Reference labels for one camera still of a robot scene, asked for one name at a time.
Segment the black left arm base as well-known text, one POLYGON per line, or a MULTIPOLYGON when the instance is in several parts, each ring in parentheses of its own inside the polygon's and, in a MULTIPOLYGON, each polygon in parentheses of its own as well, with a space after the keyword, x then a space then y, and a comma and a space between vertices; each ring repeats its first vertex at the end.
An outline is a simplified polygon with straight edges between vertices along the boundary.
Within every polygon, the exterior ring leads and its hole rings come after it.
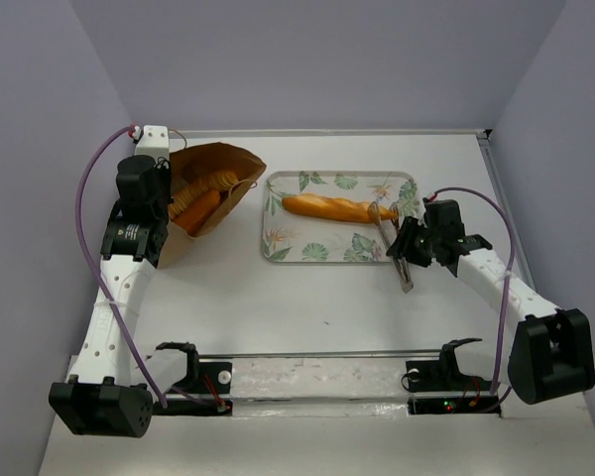
POLYGON ((150 363, 166 391, 167 406, 155 400, 159 417, 231 417, 232 364, 202 360, 192 343, 163 342, 150 363))

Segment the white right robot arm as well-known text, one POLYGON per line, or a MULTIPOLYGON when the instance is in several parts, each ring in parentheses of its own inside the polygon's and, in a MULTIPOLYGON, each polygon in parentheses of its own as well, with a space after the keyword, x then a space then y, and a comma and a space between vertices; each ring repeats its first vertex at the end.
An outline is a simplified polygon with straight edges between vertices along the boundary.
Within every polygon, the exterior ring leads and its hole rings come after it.
POLYGON ((487 239, 467 233, 456 201, 429 201, 422 218, 405 218, 387 254, 402 267, 442 266, 499 317, 494 344, 467 337, 443 346, 436 376, 444 387, 481 377, 492 391, 505 385, 528 405, 594 388, 588 317, 540 296, 487 239))

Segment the metal tongs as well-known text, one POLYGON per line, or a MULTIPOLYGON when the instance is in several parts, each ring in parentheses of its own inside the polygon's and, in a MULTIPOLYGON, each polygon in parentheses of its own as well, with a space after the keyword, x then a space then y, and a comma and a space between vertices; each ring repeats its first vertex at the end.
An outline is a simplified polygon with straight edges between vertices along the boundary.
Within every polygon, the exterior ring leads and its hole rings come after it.
POLYGON ((399 276, 402 291, 407 294, 414 288, 414 281, 407 261, 404 258, 398 258, 391 255, 389 250, 395 244, 399 233, 400 220, 398 207, 393 203, 389 211, 394 215, 393 218, 385 220, 382 216, 381 205, 377 201, 372 201, 368 205, 368 216, 371 222, 377 227, 386 255, 393 263, 399 276))

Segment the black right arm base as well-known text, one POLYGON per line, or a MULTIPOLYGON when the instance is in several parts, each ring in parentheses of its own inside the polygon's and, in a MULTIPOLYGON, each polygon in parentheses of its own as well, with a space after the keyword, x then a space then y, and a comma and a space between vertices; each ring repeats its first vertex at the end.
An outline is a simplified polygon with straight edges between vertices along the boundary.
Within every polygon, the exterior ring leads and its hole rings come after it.
POLYGON ((502 399, 490 393, 491 380, 462 373, 457 362, 457 350, 469 350, 479 342, 480 338, 453 339, 442 345, 437 357, 406 362, 401 385, 410 395, 411 416, 502 414, 502 399))

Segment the brown paper bag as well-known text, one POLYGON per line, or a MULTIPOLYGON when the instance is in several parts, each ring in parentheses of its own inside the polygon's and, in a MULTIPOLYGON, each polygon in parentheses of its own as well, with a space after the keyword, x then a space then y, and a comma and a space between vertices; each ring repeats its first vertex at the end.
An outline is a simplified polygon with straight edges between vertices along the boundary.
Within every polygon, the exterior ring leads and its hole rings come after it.
POLYGON ((170 154, 173 202, 168 238, 159 267, 179 261, 257 186, 267 165, 250 151, 222 142, 191 146, 170 154))

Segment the fake baguette bread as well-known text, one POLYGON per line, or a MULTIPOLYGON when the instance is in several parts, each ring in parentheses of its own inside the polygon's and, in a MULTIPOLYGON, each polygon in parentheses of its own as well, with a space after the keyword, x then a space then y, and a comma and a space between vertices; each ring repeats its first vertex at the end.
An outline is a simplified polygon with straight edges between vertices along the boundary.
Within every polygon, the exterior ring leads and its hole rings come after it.
POLYGON ((282 199, 283 209, 295 215, 362 224, 371 223, 368 216, 369 203, 312 193, 289 195, 282 199))

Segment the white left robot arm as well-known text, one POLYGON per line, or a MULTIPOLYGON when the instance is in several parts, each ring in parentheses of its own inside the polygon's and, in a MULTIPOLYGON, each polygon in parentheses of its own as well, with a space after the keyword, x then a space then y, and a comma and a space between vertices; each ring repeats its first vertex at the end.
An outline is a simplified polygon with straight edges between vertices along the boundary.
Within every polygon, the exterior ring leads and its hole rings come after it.
POLYGON ((99 291, 86 336, 49 403, 76 435, 142 437, 164 392, 133 335, 168 237, 172 174, 165 157, 137 155, 117 166, 119 197, 107 220, 100 260, 89 266, 99 291))

